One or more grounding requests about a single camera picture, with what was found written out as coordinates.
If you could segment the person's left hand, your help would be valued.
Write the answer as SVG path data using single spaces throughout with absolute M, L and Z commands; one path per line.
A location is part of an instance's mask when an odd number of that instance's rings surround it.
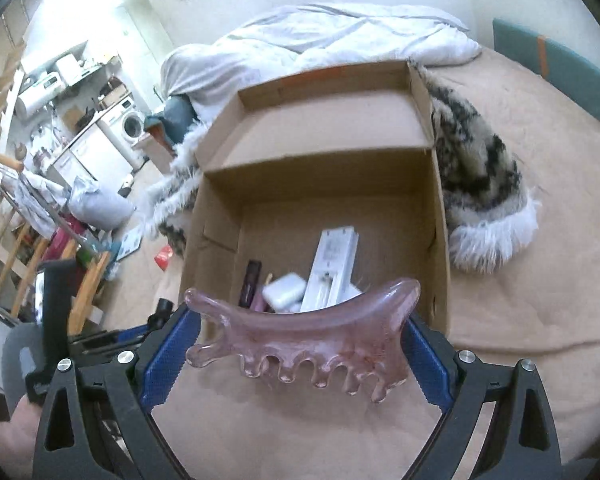
M 42 408 L 23 396 L 9 422 L 0 422 L 0 479 L 31 479 Z

